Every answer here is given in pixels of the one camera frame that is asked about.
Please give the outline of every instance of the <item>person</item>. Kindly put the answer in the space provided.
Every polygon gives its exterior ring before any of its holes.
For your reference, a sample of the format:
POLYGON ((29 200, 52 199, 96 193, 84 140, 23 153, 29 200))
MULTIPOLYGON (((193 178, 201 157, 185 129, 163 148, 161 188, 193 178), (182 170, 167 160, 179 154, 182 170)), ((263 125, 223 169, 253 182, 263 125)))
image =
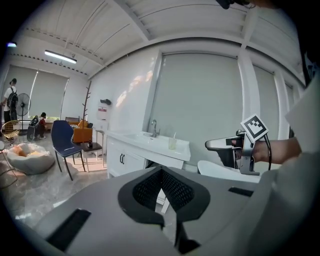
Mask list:
POLYGON ((3 115, 4 115, 4 123, 11 121, 10 108, 7 104, 7 100, 12 93, 17 93, 16 89, 17 79, 13 78, 10 82, 10 87, 4 93, 4 99, 1 102, 1 105, 4 106, 3 115))
POLYGON ((38 135, 40 135, 39 137, 40 140, 43 140, 46 138, 46 136, 44 136, 45 130, 47 129, 46 120, 45 120, 46 116, 47 114, 45 112, 42 112, 39 118, 39 124, 35 128, 34 138, 37 138, 38 135))

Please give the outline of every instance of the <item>floor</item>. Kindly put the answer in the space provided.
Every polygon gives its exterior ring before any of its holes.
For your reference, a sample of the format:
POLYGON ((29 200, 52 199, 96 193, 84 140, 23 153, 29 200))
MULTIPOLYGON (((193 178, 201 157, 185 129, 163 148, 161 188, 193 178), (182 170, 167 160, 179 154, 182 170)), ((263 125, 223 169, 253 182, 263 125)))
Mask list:
MULTIPOLYGON (((25 137, 20 137, 19 140, 21 143, 27 141, 25 137)), ((35 141, 35 143, 55 155, 50 133, 46 134, 46 139, 35 141)), ((73 181, 68 175, 62 157, 59 157, 59 162, 62 172, 60 172, 57 162, 43 174, 26 176, 19 171, 14 172, 18 176, 18 180, 8 188, 0 190, 12 218, 33 228, 44 215, 75 193, 90 184, 107 179, 107 164, 104 163, 105 168, 103 169, 101 157, 98 158, 97 162, 94 154, 88 158, 89 172, 84 172, 81 159, 76 155, 75 164, 72 156, 67 158, 73 181)), ((7 169, 8 166, 1 155, 0 173, 7 169)), ((15 176, 11 171, 7 172, 0 176, 0 186, 4 187, 10 184, 14 178, 15 176)), ((156 204, 155 211, 164 217, 163 233, 173 244, 176 235, 176 213, 171 206, 168 207, 165 214, 161 213, 161 209, 162 205, 156 204)))

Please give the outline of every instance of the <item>sink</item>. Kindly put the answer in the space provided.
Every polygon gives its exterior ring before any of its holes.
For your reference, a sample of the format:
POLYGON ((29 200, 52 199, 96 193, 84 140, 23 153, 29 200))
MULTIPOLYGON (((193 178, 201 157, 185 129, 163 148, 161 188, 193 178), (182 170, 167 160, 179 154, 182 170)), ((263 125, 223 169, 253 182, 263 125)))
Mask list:
POLYGON ((152 137, 152 133, 149 132, 138 132, 130 134, 121 134, 124 138, 129 139, 128 142, 134 143, 135 145, 150 150, 165 156, 181 159, 184 161, 190 160, 190 148, 189 141, 176 140, 176 148, 169 149, 169 137, 159 135, 152 137))

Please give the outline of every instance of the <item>white sink counter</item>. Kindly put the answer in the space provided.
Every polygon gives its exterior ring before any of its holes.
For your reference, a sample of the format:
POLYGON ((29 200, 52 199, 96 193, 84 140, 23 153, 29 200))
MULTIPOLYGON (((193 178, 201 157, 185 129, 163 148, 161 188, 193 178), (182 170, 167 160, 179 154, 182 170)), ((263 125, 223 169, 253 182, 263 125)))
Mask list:
POLYGON ((152 151, 174 159, 189 161, 189 141, 176 140, 176 149, 169 149, 169 138, 165 136, 151 137, 149 132, 108 131, 107 135, 133 146, 152 151))

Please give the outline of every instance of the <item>ceiling light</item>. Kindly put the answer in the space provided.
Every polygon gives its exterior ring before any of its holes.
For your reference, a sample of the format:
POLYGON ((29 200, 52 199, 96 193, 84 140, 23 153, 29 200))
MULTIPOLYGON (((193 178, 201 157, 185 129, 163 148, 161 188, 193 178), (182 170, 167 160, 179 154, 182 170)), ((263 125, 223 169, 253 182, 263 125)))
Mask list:
POLYGON ((7 47, 17 47, 17 43, 16 42, 8 42, 6 44, 7 47))
POLYGON ((52 57, 58 58, 58 59, 61 59, 61 60, 64 60, 64 61, 67 61, 67 62, 71 62, 71 63, 73 63, 73 64, 76 64, 76 63, 77 63, 77 60, 76 60, 76 59, 69 58, 69 57, 67 57, 67 56, 64 56, 64 55, 55 53, 55 52, 53 52, 53 51, 45 50, 45 51, 44 51, 44 54, 45 54, 45 55, 48 55, 48 56, 52 56, 52 57))

